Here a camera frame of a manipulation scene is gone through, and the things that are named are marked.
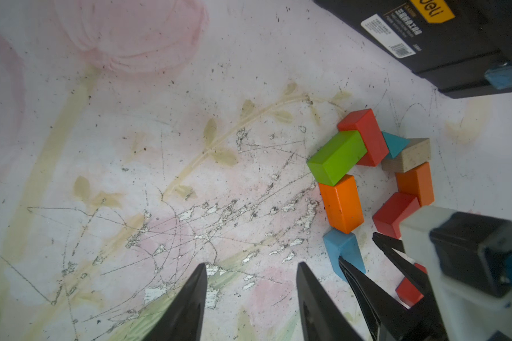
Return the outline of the green rectangular block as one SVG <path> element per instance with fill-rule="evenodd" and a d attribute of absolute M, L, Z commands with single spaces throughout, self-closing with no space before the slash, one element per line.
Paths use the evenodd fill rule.
<path fill-rule="evenodd" d="M 338 132 L 307 161 L 307 166 L 317 183 L 335 186 L 366 154 L 358 131 Z"/>

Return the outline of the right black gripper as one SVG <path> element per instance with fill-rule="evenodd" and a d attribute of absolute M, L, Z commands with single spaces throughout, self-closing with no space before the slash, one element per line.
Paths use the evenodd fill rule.
<path fill-rule="evenodd" d="M 400 224 L 402 241 L 374 232 L 372 240 L 393 265 L 421 292 L 432 293 L 450 340 L 512 340 L 512 290 L 502 298 L 482 293 L 442 273 L 431 230 L 458 211 L 425 206 Z M 427 273 L 404 259 L 406 254 Z M 412 340 L 408 310 L 354 265 L 338 260 L 373 340 Z M 512 283 L 512 257 L 506 260 Z"/>

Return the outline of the dark red rectangular block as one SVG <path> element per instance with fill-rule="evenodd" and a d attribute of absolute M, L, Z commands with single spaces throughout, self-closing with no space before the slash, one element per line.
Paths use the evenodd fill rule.
<path fill-rule="evenodd" d="M 416 196 L 394 193 L 373 216 L 377 231 L 388 237 L 401 238 L 400 223 L 420 209 Z"/>

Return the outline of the natural wood rectangular block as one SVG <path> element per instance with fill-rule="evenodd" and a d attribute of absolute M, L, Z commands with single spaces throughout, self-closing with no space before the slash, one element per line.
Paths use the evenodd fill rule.
<path fill-rule="evenodd" d="M 406 173 L 432 158 L 431 142 L 428 138 L 409 139 L 410 143 L 394 158 L 384 159 L 381 167 L 384 171 Z"/>

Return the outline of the orange rectangular block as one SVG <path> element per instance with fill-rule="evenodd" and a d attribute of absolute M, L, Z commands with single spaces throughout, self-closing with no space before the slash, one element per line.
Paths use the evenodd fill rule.
<path fill-rule="evenodd" d="M 420 206 L 435 201 L 430 163 L 425 162 L 405 173 L 395 174 L 398 191 L 418 198 Z"/>

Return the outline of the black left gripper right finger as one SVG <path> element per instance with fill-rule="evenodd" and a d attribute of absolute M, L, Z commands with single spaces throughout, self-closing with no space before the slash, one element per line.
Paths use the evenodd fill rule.
<path fill-rule="evenodd" d="M 362 340 L 305 262 L 298 264 L 296 280 L 304 340 Z"/>

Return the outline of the light blue block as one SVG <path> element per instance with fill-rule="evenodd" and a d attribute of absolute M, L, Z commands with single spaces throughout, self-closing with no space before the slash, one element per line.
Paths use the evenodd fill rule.
<path fill-rule="evenodd" d="M 354 233 L 345 234 L 333 228 L 323 236 L 323 241 L 331 262 L 332 269 L 340 279 L 346 281 L 346 277 L 341 271 L 339 265 L 340 257 L 346 260 L 348 263 L 352 264 L 363 274 L 366 273 L 361 250 Z"/>

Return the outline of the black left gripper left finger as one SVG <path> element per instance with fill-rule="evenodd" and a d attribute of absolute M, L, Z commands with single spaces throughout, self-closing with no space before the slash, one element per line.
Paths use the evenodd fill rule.
<path fill-rule="evenodd" d="M 200 340 L 207 278 L 206 265 L 201 263 L 143 340 Z"/>

